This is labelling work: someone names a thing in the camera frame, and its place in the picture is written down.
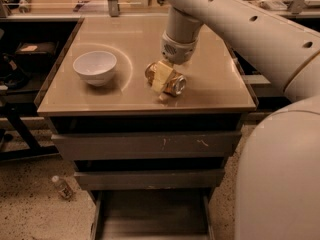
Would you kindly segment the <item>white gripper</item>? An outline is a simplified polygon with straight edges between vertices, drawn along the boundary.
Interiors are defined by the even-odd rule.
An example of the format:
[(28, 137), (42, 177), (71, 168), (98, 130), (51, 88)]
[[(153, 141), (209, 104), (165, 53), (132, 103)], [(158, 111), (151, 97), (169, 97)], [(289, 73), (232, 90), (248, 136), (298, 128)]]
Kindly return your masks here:
[[(197, 41), (191, 43), (179, 43), (171, 39), (166, 32), (163, 33), (161, 39), (161, 54), (172, 64), (181, 65), (189, 61), (196, 48)], [(152, 67), (154, 76), (151, 88), (160, 94), (166, 88), (167, 83), (174, 76), (174, 69), (165, 61), (158, 61)], [(168, 95), (160, 94), (158, 100), (160, 102), (168, 102)]]

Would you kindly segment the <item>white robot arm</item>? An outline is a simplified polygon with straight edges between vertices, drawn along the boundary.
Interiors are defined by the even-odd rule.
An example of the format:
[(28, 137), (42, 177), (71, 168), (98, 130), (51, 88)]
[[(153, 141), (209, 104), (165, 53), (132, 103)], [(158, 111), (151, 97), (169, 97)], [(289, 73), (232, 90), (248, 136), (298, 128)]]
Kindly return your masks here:
[(166, 0), (161, 51), (188, 61), (207, 26), (258, 74), (261, 94), (289, 105), (261, 121), (241, 152), (235, 240), (320, 240), (320, 36), (242, 0)]

